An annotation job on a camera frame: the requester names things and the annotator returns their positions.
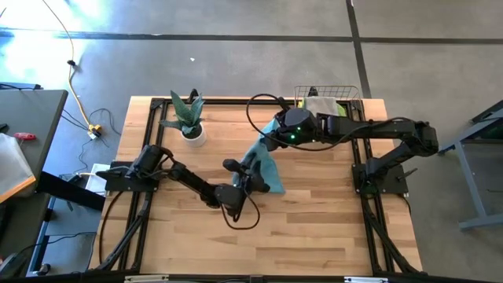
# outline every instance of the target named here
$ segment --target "wooden tabletop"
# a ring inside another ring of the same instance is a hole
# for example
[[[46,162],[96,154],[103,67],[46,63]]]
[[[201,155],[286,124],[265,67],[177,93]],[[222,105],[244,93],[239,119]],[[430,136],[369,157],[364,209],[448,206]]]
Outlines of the wooden tabletop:
[[[131,98],[117,160],[132,161],[140,153],[151,98]],[[365,99],[363,103],[367,119],[387,118],[383,100]],[[277,111],[277,106],[253,105],[251,118],[264,127]],[[167,115],[174,119],[174,109],[169,108]],[[230,183],[222,161],[240,160],[258,133],[248,123],[244,105],[205,105],[202,116],[207,141],[201,148],[188,147],[174,129],[164,131],[163,146],[208,182]],[[394,147],[391,140],[371,143],[374,156]],[[253,230],[231,230],[220,210],[206,207],[183,185],[162,181],[153,198],[141,273],[370,275],[362,205],[351,179],[351,144],[319,153],[279,149],[272,156],[286,194],[252,195],[262,215]],[[104,211],[111,199],[107,197]],[[124,193],[111,210],[104,232],[104,257],[124,234],[130,199],[131,193]],[[420,270],[406,203],[395,195],[383,195],[383,204],[390,238]],[[255,218],[255,209],[247,202],[235,224],[250,226]],[[132,243],[128,265],[136,237]],[[380,241],[376,246],[384,266]],[[90,267],[98,265],[97,241],[94,251]]]

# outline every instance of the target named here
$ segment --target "gray floor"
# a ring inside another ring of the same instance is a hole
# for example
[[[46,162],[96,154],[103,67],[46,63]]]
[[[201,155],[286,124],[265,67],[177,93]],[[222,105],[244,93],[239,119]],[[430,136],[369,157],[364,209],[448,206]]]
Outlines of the gray floor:
[[[351,35],[344,0],[68,2],[70,6],[48,1],[73,31]],[[354,0],[354,7],[362,36],[503,36],[503,2],[498,0]],[[33,4],[28,12],[12,4],[0,18],[0,27],[60,29],[44,6]],[[262,92],[289,96],[299,84],[360,87],[350,42],[75,40],[75,47],[82,69],[74,78],[77,94],[88,112],[109,108],[117,128],[123,125],[131,95],[167,95],[169,90],[187,94],[197,88],[207,96]],[[67,89],[69,48],[68,40],[44,34],[0,38],[0,81]],[[468,119],[503,98],[501,45],[366,43],[362,49],[372,96],[385,99],[388,115],[430,121],[441,142],[455,137],[468,126]],[[71,98],[65,108],[79,117]],[[108,125],[104,113],[93,116],[93,121]],[[105,138],[109,148],[100,142],[85,148],[83,159],[89,165],[114,158],[119,137],[107,132]],[[45,169],[57,175],[80,168],[77,156],[86,140],[85,132],[61,120]],[[455,153],[417,157],[406,167],[419,168],[408,183],[424,270],[434,275],[503,280],[503,226],[465,233],[457,228],[459,221],[475,216],[475,209]],[[491,195],[491,204],[501,204],[494,200],[502,197]],[[65,203],[57,207],[65,216],[50,223],[51,235],[96,229],[99,214],[82,209],[70,212]],[[496,205],[491,211],[501,209]],[[72,218],[85,225],[67,225]],[[73,257],[75,251],[85,250],[79,242],[91,241],[75,239],[64,250]],[[48,249],[47,260],[53,250],[58,249]],[[74,265],[62,263],[59,270],[81,270],[88,256],[82,252]]]

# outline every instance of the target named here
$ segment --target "teal cloth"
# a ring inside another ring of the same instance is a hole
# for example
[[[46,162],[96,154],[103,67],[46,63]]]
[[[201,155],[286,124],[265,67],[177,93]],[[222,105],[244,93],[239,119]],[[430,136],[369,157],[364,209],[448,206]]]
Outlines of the teal cloth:
[[[262,129],[262,132],[265,134],[279,127],[279,124],[275,119],[270,121],[266,127]],[[285,189],[283,188],[283,184],[281,184],[280,176],[277,173],[276,163],[274,162],[273,157],[267,151],[266,145],[260,142],[260,139],[263,138],[261,134],[259,134],[259,138],[257,138],[257,142],[250,147],[248,152],[244,155],[244,158],[247,158],[252,153],[255,153],[256,156],[251,162],[250,168],[253,168],[253,165],[260,161],[260,174],[264,179],[264,182],[269,185],[270,191],[269,193],[285,193]],[[233,174],[233,184],[237,184],[239,180],[239,175],[237,173]]]

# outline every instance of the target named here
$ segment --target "wire basket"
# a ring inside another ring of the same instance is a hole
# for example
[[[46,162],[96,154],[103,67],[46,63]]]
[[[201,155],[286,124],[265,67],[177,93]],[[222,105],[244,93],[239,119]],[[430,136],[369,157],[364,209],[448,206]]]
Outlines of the wire basket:
[[[352,109],[363,109],[360,90],[356,86],[296,86],[294,93],[295,105],[305,97],[335,97],[337,101],[351,101]]]

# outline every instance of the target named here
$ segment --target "potted plant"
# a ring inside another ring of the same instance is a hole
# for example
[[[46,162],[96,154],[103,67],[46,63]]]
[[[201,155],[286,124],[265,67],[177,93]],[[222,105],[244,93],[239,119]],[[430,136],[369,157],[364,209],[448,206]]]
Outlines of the potted plant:
[[[200,118],[203,111],[203,96],[198,95],[189,108],[178,94],[171,91],[171,102],[178,120],[163,120],[160,121],[161,125],[180,130],[187,145],[191,147],[202,146],[206,142],[206,132]]]

